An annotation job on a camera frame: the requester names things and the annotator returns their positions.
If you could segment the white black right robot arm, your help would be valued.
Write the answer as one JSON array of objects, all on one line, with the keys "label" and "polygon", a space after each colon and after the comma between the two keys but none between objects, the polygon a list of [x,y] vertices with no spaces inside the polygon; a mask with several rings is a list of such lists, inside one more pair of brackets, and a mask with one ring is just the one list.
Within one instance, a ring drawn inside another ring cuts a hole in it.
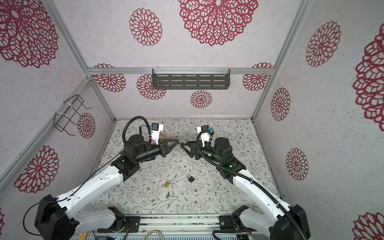
[{"label": "white black right robot arm", "polygon": [[212,164],[220,175],[245,193],[262,210],[256,213],[248,206],[236,209],[231,217],[221,217],[223,226],[213,236],[257,232],[270,240],[308,240],[311,237],[305,210],[291,206],[265,188],[233,154],[227,138],[217,138],[214,146],[202,141],[182,143],[181,148],[197,160]]}]

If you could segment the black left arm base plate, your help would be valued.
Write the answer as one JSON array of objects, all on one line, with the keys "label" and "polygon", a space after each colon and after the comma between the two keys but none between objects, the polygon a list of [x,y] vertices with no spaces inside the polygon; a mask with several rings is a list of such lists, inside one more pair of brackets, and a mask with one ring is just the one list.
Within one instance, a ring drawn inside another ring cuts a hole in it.
[{"label": "black left arm base plate", "polygon": [[97,229],[97,233],[137,233],[141,217],[117,217],[111,227]]}]

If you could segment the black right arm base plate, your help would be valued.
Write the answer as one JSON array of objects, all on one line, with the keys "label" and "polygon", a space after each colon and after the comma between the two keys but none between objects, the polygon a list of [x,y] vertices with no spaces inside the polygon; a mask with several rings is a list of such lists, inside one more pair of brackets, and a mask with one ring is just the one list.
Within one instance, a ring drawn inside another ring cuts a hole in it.
[{"label": "black right arm base plate", "polygon": [[221,231],[245,231],[250,228],[245,227],[239,218],[234,217],[232,215],[221,215],[219,216],[219,224]]}]

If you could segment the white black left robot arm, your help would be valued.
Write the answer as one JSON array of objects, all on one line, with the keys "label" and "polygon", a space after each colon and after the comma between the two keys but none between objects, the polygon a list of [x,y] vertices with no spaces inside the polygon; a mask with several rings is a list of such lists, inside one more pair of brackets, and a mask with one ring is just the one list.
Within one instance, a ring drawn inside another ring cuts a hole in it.
[{"label": "white black left robot arm", "polygon": [[132,177],[140,163],[165,157],[179,140],[163,139],[157,145],[133,135],[124,142],[123,150],[106,169],[79,187],[56,198],[47,195],[39,202],[35,227],[45,240],[69,240],[73,235],[105,229],[120,232],[127,226],[125,215],[114,206],[101,211],[80,214],[80,210],[106,190]]}]

